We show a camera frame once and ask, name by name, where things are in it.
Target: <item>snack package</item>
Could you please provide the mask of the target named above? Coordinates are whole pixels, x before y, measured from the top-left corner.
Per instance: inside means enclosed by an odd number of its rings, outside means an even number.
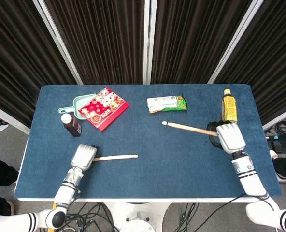
[[[187,103],[182,96],[167,96],[147,99],[148,111],[152,114],[158,111],[186,110]]]
[[[98,93],[89,104],[79,109],[79,112],[100,131],[103,131],[124,112],[128,106],[128,102],[109,88],[105,88]]]

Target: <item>bottle cap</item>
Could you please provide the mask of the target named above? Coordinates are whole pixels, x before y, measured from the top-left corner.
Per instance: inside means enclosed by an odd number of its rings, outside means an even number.
[[[60,119],[63,123],[68,124],[71,122],[72,116],[69,114],[63,114]]]
[[[231,91],[230,91],[230,89],[225,89],[225,91],[224,91],[224,94],[231,94]]]

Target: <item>yellow tea bottle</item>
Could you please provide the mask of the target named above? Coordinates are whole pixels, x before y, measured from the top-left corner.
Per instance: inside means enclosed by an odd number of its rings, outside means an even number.
[[[221,119],[223,121],[238,122],[238,112],[235,98],[231,95],[230,89],[225,89],[224,98],[221,102]]]

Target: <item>drumstick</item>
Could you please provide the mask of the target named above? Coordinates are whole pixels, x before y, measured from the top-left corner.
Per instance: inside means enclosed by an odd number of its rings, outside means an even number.
[[[203,130],[203,129],[199,129],[199,128],[195,128],[195,127],[189,127],[189,126],[185,126],[185,125],[181,125],[181,124],[177,124],[177,123],[171,123],[171,122],[163,121],[162,124],[165,126],[175,127],[175,128],[179,128],[179,129],[183,129],[183,130],[187,130],[187,131],[189,130],[189,131],[193,131],[193,132],[218,136],[217,132],[213,132],[213,131],[209,131],[209,130]]]
[[[93,159],[93,161],[120,160],[120,159],[130,159],[138,157],[139,157],[138,155],[103,156],[103,157],[96,157]]]

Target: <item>table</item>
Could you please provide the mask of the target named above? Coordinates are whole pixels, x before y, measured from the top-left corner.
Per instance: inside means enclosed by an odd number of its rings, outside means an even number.
[[[109,87],[130,107],[103,132],[80,121],[81,137],[63,128],[57,109],[79,95]],[[93,163],[84,172],[81,201],[227,202],[244,193],[230,155],[199,133],[162,125],[162,121],[206,128],[221,119],[223,91],[230,88],[238,105],[245,152],[268,191],[280,196],[267,142],[249,85],[83,85],[43,86],[35,110],[15,197],[52,201],[79,144],[98,145],[99,156],[138,154],[139,158]],[[149,114],[146,98],[183,95],[187,111]],[[241,198],[251,202],[253,198]]]

